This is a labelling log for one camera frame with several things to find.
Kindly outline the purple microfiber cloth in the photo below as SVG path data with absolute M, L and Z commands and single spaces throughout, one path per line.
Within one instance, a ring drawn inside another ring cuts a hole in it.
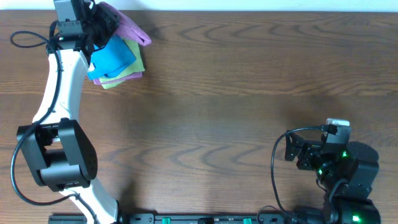
M 134 40 L 142 46 L 152 43 L 150 37 L 130 17 L 106 2 L 100 2 L 99 5 L 106 7 L 119 16 L 119 27 L 116 29 L 115 34 L 128 40 Z

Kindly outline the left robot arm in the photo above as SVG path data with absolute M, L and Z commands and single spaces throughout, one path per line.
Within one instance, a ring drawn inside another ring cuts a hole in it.
M 78 122 L 91 57 L 109 42 L 119 16 L 94 1 L 55 1 L 58 19 L 43 38 L 49 60 L 44 97 L 32 123 L 17 130 L 35 183 L 72 200 L 82 223 L 121 223 L 118 201 L 97 177 L 96 151 Z

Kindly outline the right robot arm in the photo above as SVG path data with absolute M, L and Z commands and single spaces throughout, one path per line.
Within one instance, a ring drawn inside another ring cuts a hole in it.
M 372 147 L 349 140 L 349 134 L 325 134 L 309 141 L 297 134 L 286 138 L 285 160 L 297 158 L 300 170 L 313 170 L 324 188 L 321 209 L 297 206 L 295 223 L 373 223 L 381 216 L 368 198 L 379 170 Z

